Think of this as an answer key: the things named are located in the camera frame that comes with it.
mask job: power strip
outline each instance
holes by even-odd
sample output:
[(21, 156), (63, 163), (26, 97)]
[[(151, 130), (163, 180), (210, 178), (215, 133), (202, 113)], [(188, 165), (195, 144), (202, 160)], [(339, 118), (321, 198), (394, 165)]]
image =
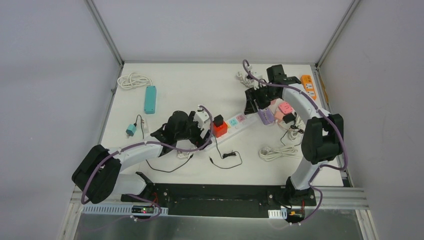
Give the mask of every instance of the power strip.
[[(216, 138), (218, 145), (234, 137), (235, 135), (242, 132), (247, 127), (249, 127), (253, 123), (256, 123), (257, 121), (258, 121), (257, 114), (250, 114), (249, 116), (246, 116), (243, 113), (239, 113), (231, 117), (230, 119), (226, 120), (225, 122), (228, 125), (228, 130), (226, 134)], [(209, 144), (207, 147), (205, 147), (204, 150), (208, 151), (210, 149), (213, 149), (215, 148), (216, 145), (217, 143), (215, 142), (215, 138), (212, 137), (212, 143)]]

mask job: white table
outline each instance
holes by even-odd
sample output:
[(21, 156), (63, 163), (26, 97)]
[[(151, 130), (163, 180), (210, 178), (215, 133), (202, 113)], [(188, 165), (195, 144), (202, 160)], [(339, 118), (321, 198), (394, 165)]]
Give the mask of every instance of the white table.
[[(267, 78), (266, 69), (272, 64), (253, 64), (253, 70)], [(310, 75), (315, 82), (311, 66), (309, 65), (283, 65), (287, 76)], [(247, 89), (235, 77), (242, 71), (241, 64), (194, 64), (194, 63), (126, 63), (122, 75), (137, 72), (149, 76), (157, 88), (156, 113), (144, 113), (145, 87), (132, 90), (122, 90), (118, 87), (101, 144), (106, 148), (121, 147), (142, 141), (140, 128), (133, 137), (127, 138), (125, 130), (133, 124), (137, 114), (147, 120), (149, 132), (152, 133), (168, 121), (176, 110), (195, 111), (199, 104), (217, 116), (221, 114), (224, 120), (242, 113), (245, 104), (245, 90)], [(259, 120), (237, 136), (219, 145), (222, 153), (239, 151), (243, 164), (232, 169), (240, 162), (238, 157), (220, 159), (216, 148), (209, 151), (198, 151), (194, 157), (183, 167), (172, 173), (164, 173), (149, 168), (143, 161), (124, 171), (124, 173), (143, 172), (156, 183), (171, 184), (224, 184), (224, 185), (285, 185), (287, 178), (298, 167), (302, 158), (299, 146), (299, 157), (284, 157), (272, 162), (265, 162), (258, 156), (258, 151), (265, 146), (273, 148), (282, 147), (280, 138), (284, 131), (277, 125), (265, 126)], [(192, 148), (191, 143), (180, 141), (180, 148)], [(152, 167), (170, 171), (184, 163), (185, 159), (178, 159), (174, 150), (160, 158), (149, 160)], [(343, 186), (342, 178), (337, 170), (323, 169), (316, 177), (315, 186)]]

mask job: gray wall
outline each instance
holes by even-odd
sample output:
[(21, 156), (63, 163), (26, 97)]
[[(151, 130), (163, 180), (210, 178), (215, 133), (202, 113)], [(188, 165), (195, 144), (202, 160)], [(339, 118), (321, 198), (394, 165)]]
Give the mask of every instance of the gray wall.
[(323, 64), (380, 239), (422, 239), (424, 1), (364, 0)]
[(352, 0), (95, 0), (125, 61), (315, 63)]
[(1, 1), (0, 34), (0, 239), (56, 239), (119, 68), (82, 0)]

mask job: purple hose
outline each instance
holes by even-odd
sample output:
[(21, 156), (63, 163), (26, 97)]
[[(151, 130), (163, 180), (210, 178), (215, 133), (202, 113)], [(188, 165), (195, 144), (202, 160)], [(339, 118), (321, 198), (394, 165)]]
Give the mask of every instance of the purple hose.
[[(200, 108), (202, 108), (202, 109), (204, 109), (204, 110), (206, 111), (207, 115), (209, 115), (209, 120), (210, 120), (210, 129), (211, 129), (211, 130), (212, 130), (212, 129), (214, 129), (214, 128), (213, 128), (213, 119), (212, 119), (212, 114), (211, 114), (211, 112), (210, 112), (210, 111), (209, 111), (206, 107), (204, 107), (204, 106), (202, 106), (202, 105), (199, 105), (199, 107), (200, 107)], [(169, 145), (169, 144), (166, 144), (166, 143), (163, 143), (163, 142), (160, 142), (160, 141), (147, 141), (147, 142), (138, 142), (138, 143), (134, 143), (134, 144), (131, 144), (131, 145), (129, 145), (129, 146), (126, 146), (126, 147), (122, 148), (121, 153), (122, 153), (122, 152), (124, 152), (124, 151), (126, 151), (126, 150), (128, 150), (128, 149), (132, 149), (132, 148), (135, 148), (135, 147), (138, 147), (138, 146), (141, 146), (141, 145), (147, 145), (147, 144), (157, 144), (157, 145), (162, 145), (162, 146), (164, 146), (164, 147), (168, 147), (168, 148), (170, 148), (170, 149), (178, 150), (178, 151), (181, 151), (181, 152), (196, 152), (196, 151), (201, 150), (201, 149), (203, 149), (204, 147), (206, 147), (206, 146), (207, 146), (207, 144), (209, 143), (209, 141), (211, 140), (211, 138), (212, 138), (212, 133), (209, 135), (209, 137), (207, 138), (207, 140), (204, 142), (204, 144), (203, 144), (202, 146), (200, 146), (200, 147), (198, 147), (198, 148), (195, 148), (195, 149), (182, 149), (182, 148), (174, 147), (174, 146), (171, 146), (171, 145)], [(103, 164), (105, 164), (105, 163), (106, 163), (106, 161), (107, 161), (107, 160), (111, 159), (113, 156), (115, 156), (115, 155), (117, 155), (117, 154), (119, 154), (119, 153), (120, 153), (119, 151), (115, 151), (114, 153), (111, 153), (110, 155), (108, 155), (107, 157), (105, 157), (102, 161), (100, 161), (100, 162), (99, 162), (99, 164), (95, 167), (94, 171), (91, 173), (90, 177), (88, 178), (87, 183), (85, 184), (84, 190), (82, 191), (81, 203), (82, 203), (83, 205), (84, 205), (84, 204), (87, 204), (87, 203), (90, 201), (89, 199), (87, 199), (87, 200), (84, 200), (84, 199), (86, 198), (87, 190), (89, 189), (89, 186), (90, 186), (90, 184), (92, 183), (93, 178), (94, 178), (94, 176), (96, 175), (97, 171), (100, 169), (100, 167), (101, 167)], [(135, 196), (135, 195), (133, 195), (133, 194), (129, 194), (129, 196), (131, 196), (131, 197), (133, 197), (133, 198), (135, 198), (135, 199), (137, 199), (137, 200), (141, 200), (141, 201), (144, 201), (144, 202), (152, 203), (152, 202), (151, 202), (151, 201), (149, 201), (149, 200), (146, 200), (146, 199), (140, 198), (140, 197)], [(159, 214), (160, 214), (160, 213), (162, 212), (162, 210), (161, 210), (160, 206), (159, 206), (158, 204), (155, 204), (155, 205), (156, 205), (157, 207), (159, 207), (159, 210), (160, 210), (160, 211), (159, 211)], [(141, 222), (149, 221), (149, 220), (154, 219), (154, 218), (156, 218), (157, 216), (159, 216), (159, 214), (157, 214), (157, 215), (155, 215), (155, 216), (152, 216), (152, 217), (150, 217), (150, 218), (148, 218), (148, 219), (140, 220), (140, 221), (141, 221)]]
[(315, 177), (320, 172), (320, 169), (323, 168), (323, 167), (327, 167), (327, 168), (331, 168), (331, 169), (335, 169), (335, 170), (339, 170), (339, 171), (344, 171), (348, 167), (349, 159), (348, 159), (348, 154), (347, 154), (347, 151), (346, 151), (346, 145), (345, 145), (345, 142), (343, 141), (342, 134), (340, 133), (340, 131), (337, 128), (337, 126), (319, 109), (319, 107), (315, 103), (315, 101), (306, 92), (303, 92), (302, 90), (300, 90), (300, 89), (298, 89), (296, 87), (289, 86), (289, 85), (272, 84), (272, 83), (268, 83), (268, 82), (265, 82), (265, 81), (262, 81), (262, 80), (256, 78), (249, 71), (248, 66), (250, 66), (250, 64), (249, 64), (249, 62), (246, 59), (243, 60), (242, 65), (243, 65), (243, 68), (246, 71), (246, 73), (249, 75), (249, 77), (251, 77), (252, 79), (258, 81), (260, 84), (264, 84), (264, 85), (271, 86), (271, 87), (293, 89), (293, 90), (299, 92), (300, 94), (302, 94), (312, 104), (312, 106), (315, 108), (316, 112), (319, 113), (319, 115), (321, 115), (332, 126), (332, 128), (335, 131), (335, 134), (337, 135), (338, 140), (340, 141), (341, 149), (343, 150), (343, 155), (344, 155), (344, 164), (343, 164), (343, 167), (336, 167), (336, 166), (332, 166), (332, 165), (328, 165), (328, 164), (323, 164), (323, 165), (320, 165), (316, 169), (316, 171), (313, 173), (312, 177), (309, 180), (309, 186), (313, 190), (318, 191), (321, 197), (319, 198), (319, 203), (316, 205), (316, 208), (312, 211), (312, 213), (309, 214), (304, 220), (302, 220), (300, 222), (300, 223), (303, 223), (304, 221), (306, 221), (307, 219), (309, 219), (310, 217), (312, 217), (312, 215), (320, 208), (321, 203), (323, 202), (323, 192), (321, 190), (319, 190), (318, 188), (316, 188), (316, 187), (314, 187), (314, 186), (311, 185), (312, 181), (315, 179)]

